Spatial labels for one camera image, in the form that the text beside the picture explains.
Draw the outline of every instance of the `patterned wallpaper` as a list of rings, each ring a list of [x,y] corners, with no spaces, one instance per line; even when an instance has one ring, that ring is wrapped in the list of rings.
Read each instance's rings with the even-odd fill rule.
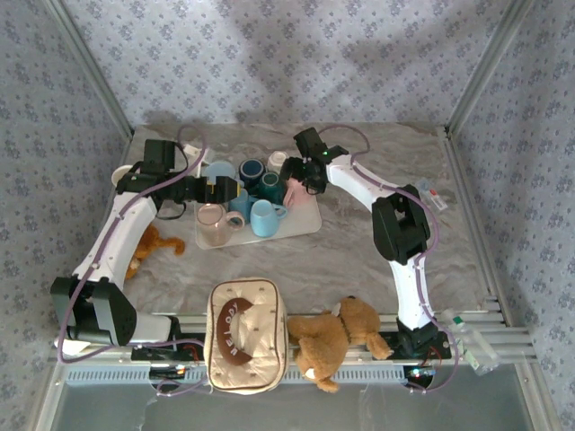
[[[509,0],[66,0],[131,125],[445,124]]]
[[[123,141],[41,2],[0,16],[0,430],[14,431],[57,333],[49,287],[90,248]]]
[[[464,125],[513,313],[531,330],[564,429],[575,430],[575,4],[536,2]]]

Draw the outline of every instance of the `mug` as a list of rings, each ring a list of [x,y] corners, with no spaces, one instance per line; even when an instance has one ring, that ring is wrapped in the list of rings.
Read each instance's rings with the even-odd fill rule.
[[[206,166],[202,172],[202,177],[208,177],[209,182],[216,184],[216,177],[230,177],[237,180],[237,172],[229,161],[216,160]]]
[[[243,219],[248,224],[250,223],[250,212],[252,211],[252,205],[256,200],[258,199],[250,196],[248,190],[241,189],[239,196],[230,200],[228,205],[230,211],[237,211],[242,213]]]
[[[279,220],[288,215],[288,209],[282,205],[274,205],[268,200],[260,199],[252,206],[250,219],[252,231],[256,236],[269,238],[279,229]]]
[[[118,187],[118,181],[120,181],[124,175],[126,175],[129,170],[132,169],[131,164],[124,164],[120,166],[116,171],[111,174],[111,183],[114,187]]]
[[[202,205],[196,214],[196,221],[204,241],[213,247],[224,245],[230,241],[234,231],[245,226],[242,213],[227,213],[224,206],[219,204]]]
[[[266,167],[258,159],[247,159],[240,163],[240,180],[247,189],[257,186],[260,178],[266,173]]]
[[[283,182],[275,172],[268,172],[261,177],[257,192],[258,198],[266,199],[276,205],[281,205],[286,195]]]
[[[307,202],[310,197],[305,186],[295,178],[287,180],[287,191],[284,197],[284,207],[291,208],[293,205],[301,205]]]
[[[288,153],[284,153],[283,151],[274,151],[271,156],[268,157],[268,171],[279,174],[281,172],[281,167],[287,159]]]

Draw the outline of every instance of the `white cup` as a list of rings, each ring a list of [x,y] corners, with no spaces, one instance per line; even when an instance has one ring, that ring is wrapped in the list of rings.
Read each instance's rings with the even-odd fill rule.
[[[279,174],[281,166],[283,166],[287,158],[288,153],[284,153],[283,151],[274,151],[271,156],[268,157],[268,171]]]
[[[120,181],[130,169],[132,169],[131,164],[124,164],[111,174],[111,183],[114,187],[118,187],[118,181]]]

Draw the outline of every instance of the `plush toy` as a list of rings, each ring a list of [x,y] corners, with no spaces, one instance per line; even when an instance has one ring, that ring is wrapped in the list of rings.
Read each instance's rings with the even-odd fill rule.
[[[295,360],[302,375],[318,388],[336,392],[332,376],[343,363],[350,345],[367,345],[376,359],[386,359],[393,350],[379,335],[376,310],[355,296],[342,299],[332,312],[319,316],[295,316],[287,321],[292,344],[299,346]]]
[[[126,279],[129,280],[136,275],[142,260],[146,259],[152,251],[159,247],[174,247],[173,254],[180,256],[186,250],[186,243],[180,238],[168,238],[163,240],[160,238],[160,233],[155,226],[151,224],[146,228],[142,234],[142,238],[136,247],[136,252],[129,262],[128,270],[126,271]]]

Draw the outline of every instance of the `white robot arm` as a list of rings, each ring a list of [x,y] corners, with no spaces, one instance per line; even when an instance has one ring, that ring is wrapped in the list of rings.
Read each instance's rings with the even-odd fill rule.
[[[372,206],[379,198],[389,198],[393,192],[386,189],[380,189],[361,178],[351,166],[351,156],[344,154],[336,157],[327,165],[327,179],[334,186],[340,187],[347,191],[351,196],[357,199],[368,211],[372,211]],[[378,178],[366,168],[356,163],[356,167],[369,175],[376,182],[386,184],[389,187],[397,189],[399,186]],[[389,264],[394,273],[395,289],[397,290],[397,299],[399,302],[398,318],[400,322],[410,330],[422,328],[429,323],[429,317],[424,312],[423,306],[426,306],[431,315],[433,312],[429,306],[428,289],[425,282],[424,261],[419,262],[421,277],[421,289],[425,298],[425,305],[420,303],[419,294],[416,284],[415,260],[418,255],[408,258],[405,265],[391,260]]]
[[[179,338],[177,319],[137,312],[122,293],[128,265],[164,201],[225,203],[239,195],[240,187],[227,177],[212,184],[174,172],[174,148],[174,142],[146,141],[139,172],[133,169],[119,180],[111,214],[94,246],[71,277],[58,277],[52,284],[68,340],[125,346]],[[154,191],[144,195],[147,190]]]
[[[378,178],[355,163],[344,148],[328,148],[314,128],[300,132],[294,139],[302,158],[287,159],[282,178],[296,178],[315,194],[324,193],[327,185],[333,184],[372,213],[374,244],[394,274],[399,302],[398,337],[403,353],[425,355],[437,338],[438,327],[431,321],[434,316],[422,256],[430,231],[423,208],[412,199],[419,199],[417,189]]]

